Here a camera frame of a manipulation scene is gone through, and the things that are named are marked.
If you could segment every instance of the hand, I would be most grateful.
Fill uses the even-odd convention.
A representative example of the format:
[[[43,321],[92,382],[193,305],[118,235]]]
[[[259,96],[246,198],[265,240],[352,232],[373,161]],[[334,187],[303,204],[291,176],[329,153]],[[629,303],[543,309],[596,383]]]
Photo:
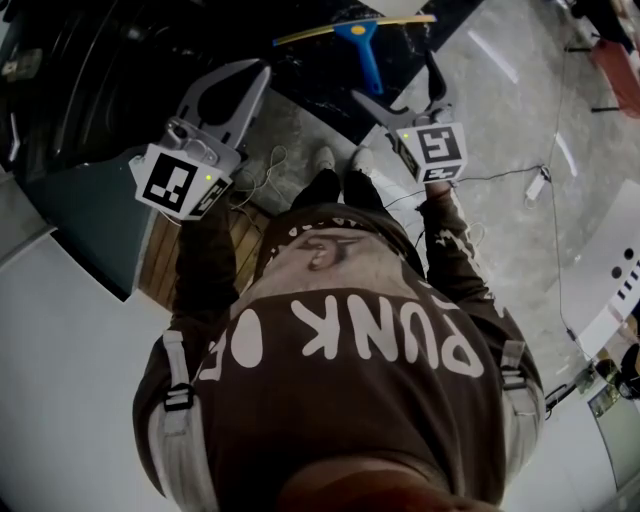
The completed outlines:
[[[428,183],[424,186],[427,191],[427,201],[429,199],[439,199],[451,192],[451,185],[448,181],[438,181],[437,183]]]

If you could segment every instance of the concrete floor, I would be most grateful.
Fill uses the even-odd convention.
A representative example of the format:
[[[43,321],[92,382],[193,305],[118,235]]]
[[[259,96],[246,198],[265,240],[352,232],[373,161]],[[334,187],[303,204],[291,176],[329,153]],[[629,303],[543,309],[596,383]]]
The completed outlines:
[[[414,14],[416,2],[365,3],[382,12],[386,5],[389,15],[399,16]],[[563,52],[575,37],[573,26],[554,3],[486,0],[436,55],[449,86],[457,90],[455,117],[464,125],[470,153],[463,177],[549,165],[562,266],[579,256],[624,179],[640,181],[638,121],[615,112],[591,114],[591,106],[615,103],[606,80],[585,54]],[[491,48],[493,58],[478,41]],[[429,103],[427,78],[426,70],[420,72],[394,107],[424,109]],[[563,142],[554,144],[556,124]],[[365,142],[378,159],[374,181],[383,199],[391,202],[422,187],[412,182],[383,135],[374,128]],[[338,167],[346,165],[355,149],[317,118],[270,92],[247,147],[253,158],[247,171],[258,183],[269,166],[271,149],[278,144],[288,149],[288,158],[273,171],[272,182],[285,200],[271,186],[254,196],[258,205],[272,213],[286,210],[310,181],[307,161],[318,147],[329,144]],[[519,323],[545,388],[551,390],[569,381],[585,360],[567,337],[559,316],[550,188],[534,209],[524,205],[524,191],[532,178],[521,174],[466,182],[457,194],[467,221],[484,227],[478,257],[485,277]],[[252,184],[246,175],[242,180],[247,187]],[[391,207],[414,240],[422,228],[412,210],[421,200],[417,195]],[[481,235],[482,228],[474,227],[472,239],[479,240]],[[564,289],[563,300],[570,296],[571,290]]]

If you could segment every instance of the blue handle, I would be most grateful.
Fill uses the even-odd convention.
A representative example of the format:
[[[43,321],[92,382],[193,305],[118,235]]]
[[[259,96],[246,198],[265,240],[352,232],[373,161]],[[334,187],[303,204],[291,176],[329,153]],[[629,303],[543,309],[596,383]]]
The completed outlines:
[[[371,94],[380,95],[383,93],[382,80],[380,79],[376,58],[371,49],[371,38],[377,28],[378,23],[376,21],[360,21],[337,25],[334,27],[334,31],[340,37],[351,41],[358,47],[360,66],[362,67],[367,91]]]

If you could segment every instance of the black pants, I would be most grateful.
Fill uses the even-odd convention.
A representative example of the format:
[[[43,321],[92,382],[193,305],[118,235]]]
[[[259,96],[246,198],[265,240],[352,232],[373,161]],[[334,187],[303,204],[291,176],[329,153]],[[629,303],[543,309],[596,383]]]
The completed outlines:
[[[330,169],[320,171],[291,205],[298,210],[314,204],[337,203],[340,196],[340,179]],[[344,202],[349,206],[374,210],[389,215],[371,178],[358,171],[348,171],[344,178]]]

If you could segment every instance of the white sneaker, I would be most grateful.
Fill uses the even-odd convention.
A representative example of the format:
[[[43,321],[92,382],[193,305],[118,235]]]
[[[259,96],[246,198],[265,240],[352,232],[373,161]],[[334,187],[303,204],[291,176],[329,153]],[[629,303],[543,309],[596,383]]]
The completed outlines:
[[[336,159],[329,146],[320,148],[313,156],[313,170],[318,174],[325,169],[336,170]]]
[[[375,168],[375,162],[373,160],[373,153],[369,148],[360,146],[351,162],[351,170],[361,172],[367,176],[371,176],[373,169]]]

